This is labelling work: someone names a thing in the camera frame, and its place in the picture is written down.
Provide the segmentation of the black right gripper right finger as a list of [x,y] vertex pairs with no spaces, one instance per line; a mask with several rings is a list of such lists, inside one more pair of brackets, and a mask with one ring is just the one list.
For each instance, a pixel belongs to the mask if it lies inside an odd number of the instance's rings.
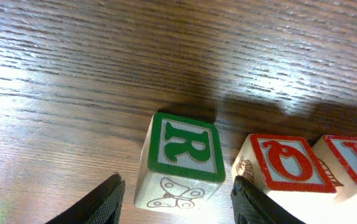
[[235,224],[304,224],[243,176],[231,191]]

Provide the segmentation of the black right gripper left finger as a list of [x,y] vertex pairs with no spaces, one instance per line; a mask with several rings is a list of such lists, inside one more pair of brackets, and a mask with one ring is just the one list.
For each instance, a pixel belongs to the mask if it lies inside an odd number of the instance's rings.
[[124,192],[125,181],[116,172],[47,224],[118,224]]

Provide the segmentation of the blue edged wooden block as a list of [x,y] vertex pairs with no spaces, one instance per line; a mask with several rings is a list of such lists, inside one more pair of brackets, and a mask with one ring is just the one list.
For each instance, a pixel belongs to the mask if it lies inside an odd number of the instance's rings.
[[334,223],[336,188],[327,170],[302,137],[250,134],[231,175],[244,177],[305,223]]

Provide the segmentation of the green R wooden block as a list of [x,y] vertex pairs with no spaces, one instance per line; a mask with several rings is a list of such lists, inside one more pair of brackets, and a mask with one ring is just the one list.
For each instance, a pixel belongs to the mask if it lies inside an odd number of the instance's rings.
[[194,213],[226,179],[220,137],[211,123],[157,112],[141,152],[137,208]]

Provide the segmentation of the blue lettered wooden block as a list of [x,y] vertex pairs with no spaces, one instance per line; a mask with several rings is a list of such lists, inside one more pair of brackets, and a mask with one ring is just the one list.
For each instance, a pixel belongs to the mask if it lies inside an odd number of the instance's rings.
[[324,135],[313,146],[336,188],[336,203],[357,204],[357,137]]

